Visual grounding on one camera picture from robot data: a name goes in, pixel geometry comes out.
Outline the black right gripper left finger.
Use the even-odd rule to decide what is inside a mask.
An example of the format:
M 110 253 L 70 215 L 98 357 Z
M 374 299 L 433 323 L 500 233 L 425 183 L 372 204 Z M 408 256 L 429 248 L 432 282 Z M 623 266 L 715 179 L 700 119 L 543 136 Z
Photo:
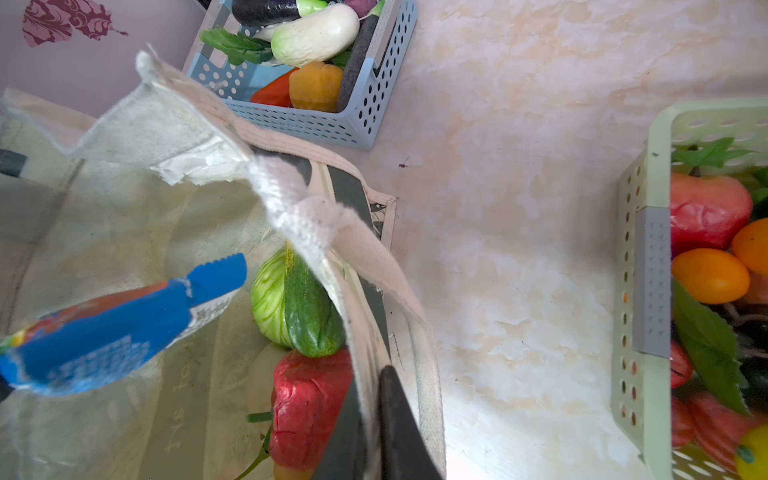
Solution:
M 357 389 L 352 383 L 331 434 L 328 447 L 313 474 L 313 480 L 358 480 L 364 478 L 366 442 Z

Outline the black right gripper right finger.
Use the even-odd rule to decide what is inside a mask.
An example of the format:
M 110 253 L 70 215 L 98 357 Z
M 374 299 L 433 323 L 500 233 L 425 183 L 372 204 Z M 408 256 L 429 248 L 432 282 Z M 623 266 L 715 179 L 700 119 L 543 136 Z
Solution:
M 379 375 L 378 415 L 381 425 L 381 467 L 384 480 L 438 480 L 396 370 Z

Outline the red bell pepper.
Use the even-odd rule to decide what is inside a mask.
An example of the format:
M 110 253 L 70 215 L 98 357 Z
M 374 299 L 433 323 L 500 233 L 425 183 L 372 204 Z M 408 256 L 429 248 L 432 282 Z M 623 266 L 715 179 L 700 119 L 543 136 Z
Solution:
M 320 464 L 353 377 L 346 349 L 318 358 L 293 350 L 280 360 L 269 445 L 277 465 L 309 470 Z

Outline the yellow green papaya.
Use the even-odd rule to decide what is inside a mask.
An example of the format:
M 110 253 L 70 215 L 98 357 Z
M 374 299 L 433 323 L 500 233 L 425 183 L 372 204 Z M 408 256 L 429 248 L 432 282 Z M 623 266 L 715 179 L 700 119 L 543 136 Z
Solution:
M 309 358 L 334 355 L 345 344 L 343 320 L 290 243 L 285 249 L 285 269 L 285 320 L 292 346 Z

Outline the blue M&M's candy bag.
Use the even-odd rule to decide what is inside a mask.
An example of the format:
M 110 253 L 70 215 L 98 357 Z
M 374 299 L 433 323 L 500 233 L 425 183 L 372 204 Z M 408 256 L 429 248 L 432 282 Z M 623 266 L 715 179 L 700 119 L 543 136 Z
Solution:
M 1 397 L 67 396 L 116 382 L 219 317 L 246 277 L 238 253 L 48 314 L 2 338 Z

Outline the cream canvas grocery bag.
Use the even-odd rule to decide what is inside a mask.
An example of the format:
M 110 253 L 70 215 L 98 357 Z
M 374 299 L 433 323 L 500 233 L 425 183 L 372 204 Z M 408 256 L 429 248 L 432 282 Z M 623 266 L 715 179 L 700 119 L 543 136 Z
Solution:
M 343 320 L 382 478 L 379 375 L 392 366 L 441 478 L 441 386 L 424 312 L 390 253 L 395 200 L 333 151 L 237 117 L 142 51 L 140 83 L 99 118 L 1 99 L 1 340 L 94 298 L 241 253 L 227 309 L 130 375 L 80 394 L 1 397 L 5 479 L 275 479 L 273 372 L 286 351 L 251 313 L 260 266 L 290 243 Z

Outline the green cabbage head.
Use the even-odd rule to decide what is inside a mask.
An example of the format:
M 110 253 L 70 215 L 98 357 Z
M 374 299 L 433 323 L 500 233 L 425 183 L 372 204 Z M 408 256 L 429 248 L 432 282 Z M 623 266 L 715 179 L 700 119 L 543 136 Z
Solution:
M 285 314 L 286 247 L 263 263 L 251 286 L 251 311 L 260 333 L 271 342 L 293 348 Z

